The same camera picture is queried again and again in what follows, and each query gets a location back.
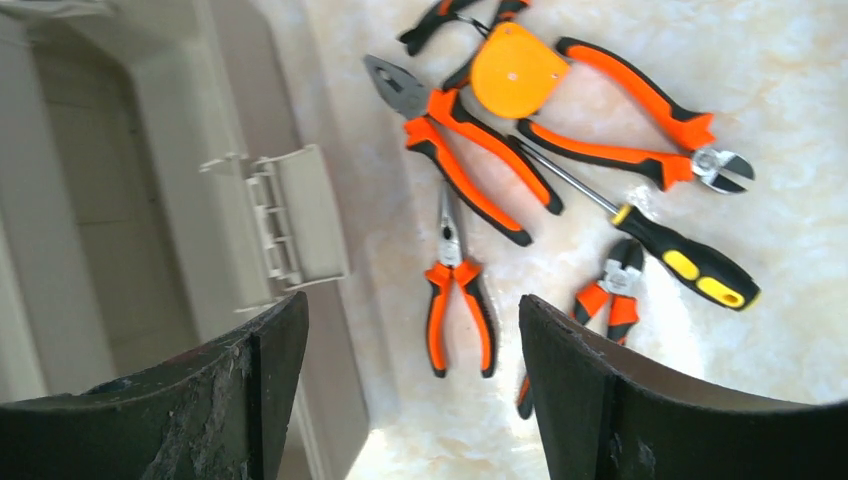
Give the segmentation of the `translucent beige tool box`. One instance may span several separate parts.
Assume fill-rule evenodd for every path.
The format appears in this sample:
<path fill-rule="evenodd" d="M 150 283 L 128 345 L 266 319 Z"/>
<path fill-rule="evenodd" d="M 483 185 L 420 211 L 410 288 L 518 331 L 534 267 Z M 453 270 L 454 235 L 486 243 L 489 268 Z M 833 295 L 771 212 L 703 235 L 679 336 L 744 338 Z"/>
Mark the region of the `translucent beige tool box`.
<path fill-rule="evenodd" d="M 287 296 L 307 344 L 273 479 L 342 479 L 368 434 L 331 171 L 256 1 L 1 5 L 1 407 L 77 395 Z"/>

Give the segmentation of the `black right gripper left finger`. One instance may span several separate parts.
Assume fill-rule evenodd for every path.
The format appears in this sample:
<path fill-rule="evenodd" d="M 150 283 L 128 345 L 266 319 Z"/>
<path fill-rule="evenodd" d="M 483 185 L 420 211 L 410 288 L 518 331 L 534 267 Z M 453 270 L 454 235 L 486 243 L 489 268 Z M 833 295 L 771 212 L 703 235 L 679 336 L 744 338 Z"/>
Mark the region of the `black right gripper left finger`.
<path fill-rule="evenodd" d="M 307 344 L 297 292 L 240 327 L 77 395 L 1 407 L 5 479 L 273 479 Z"/>

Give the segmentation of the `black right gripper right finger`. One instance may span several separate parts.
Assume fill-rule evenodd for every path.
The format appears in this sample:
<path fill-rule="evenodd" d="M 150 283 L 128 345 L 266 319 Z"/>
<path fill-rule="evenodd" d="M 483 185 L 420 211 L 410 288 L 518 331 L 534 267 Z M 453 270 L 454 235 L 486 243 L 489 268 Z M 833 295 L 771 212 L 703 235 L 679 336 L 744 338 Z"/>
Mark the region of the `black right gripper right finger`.
<path fill-rule="evenodd" d="M 554 479 L 843 479 L 847 405 L 804 405 L 671 369 L 519 303 L 522 350 Z"/>

